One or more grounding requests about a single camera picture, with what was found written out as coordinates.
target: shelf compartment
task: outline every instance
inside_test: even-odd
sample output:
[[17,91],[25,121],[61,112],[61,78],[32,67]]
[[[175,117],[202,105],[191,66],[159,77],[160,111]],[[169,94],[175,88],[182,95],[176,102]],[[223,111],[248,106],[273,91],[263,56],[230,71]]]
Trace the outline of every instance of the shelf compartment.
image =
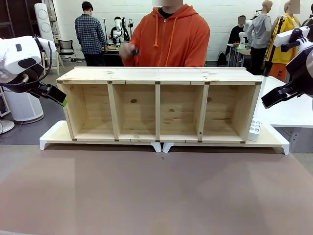
[[119,141],[156,141],[155,85],[109,85],[116,108]]
[[198,142],[203,88],[198,85],[161,85],[161,142]]
[[204,120],[204,143],[241,143],[248,137],[258,86],[210,85]]
[[77,141],[114,141],[107,85],[59,84],[67,94],[65,114]]

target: black hair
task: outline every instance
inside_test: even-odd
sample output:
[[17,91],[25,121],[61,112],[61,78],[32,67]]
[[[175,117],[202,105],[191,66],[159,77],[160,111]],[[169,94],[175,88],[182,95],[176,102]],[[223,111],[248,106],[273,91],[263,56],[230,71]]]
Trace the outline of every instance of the black hair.
[[82,9],[83,11],[89,11],[90,9],[93,11],[92,4],[88,1],[83,2]]

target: gray hoodie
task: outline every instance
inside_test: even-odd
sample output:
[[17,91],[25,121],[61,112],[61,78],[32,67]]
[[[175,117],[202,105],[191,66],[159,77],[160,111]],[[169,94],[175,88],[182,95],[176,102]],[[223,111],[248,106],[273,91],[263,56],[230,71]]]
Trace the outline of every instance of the gray hoodie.
[[271,27],[272,25],[268,15],[260,14],[257,18],[255,18],[247,32],[249,40],[248,46],[256,49],[268,47]]

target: hoodie drawstring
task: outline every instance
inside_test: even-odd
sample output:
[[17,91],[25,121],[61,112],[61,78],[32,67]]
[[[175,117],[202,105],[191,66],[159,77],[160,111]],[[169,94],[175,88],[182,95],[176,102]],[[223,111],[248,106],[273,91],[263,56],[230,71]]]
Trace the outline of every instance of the hoodie drawstring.
[[155,44],[153,45],[154,47],[158,47],[157,38],[158,38],[158,17],[156,15],[156,39],[155,39]]
[[174,24],[173,24],[172,35],[171,35],[171,41],[170,41],[170,48],[168,49],[168,54],[167,54],[166,63],[165,63],[165,66],[166,66],[166,67],[167,67],[168,58],[170,57],[170,52],[171,52],[171,48],[172,48],[172,42],[173,42],[173,36],[174,36],[174,31],[175,31],[176,20],[177,20],[177,17],[175,18]]

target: orange hoodie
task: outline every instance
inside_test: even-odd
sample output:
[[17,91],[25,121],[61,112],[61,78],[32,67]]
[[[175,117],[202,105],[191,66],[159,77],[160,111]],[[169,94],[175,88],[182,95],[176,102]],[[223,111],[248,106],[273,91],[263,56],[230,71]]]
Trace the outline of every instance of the orange hoodie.
[[130,43],[139,48],[139,55],[124,59],[124,65],[203,67],[210,39],[206,21],[187,4],[166,20],[158,9],[154,7],[135,29]]

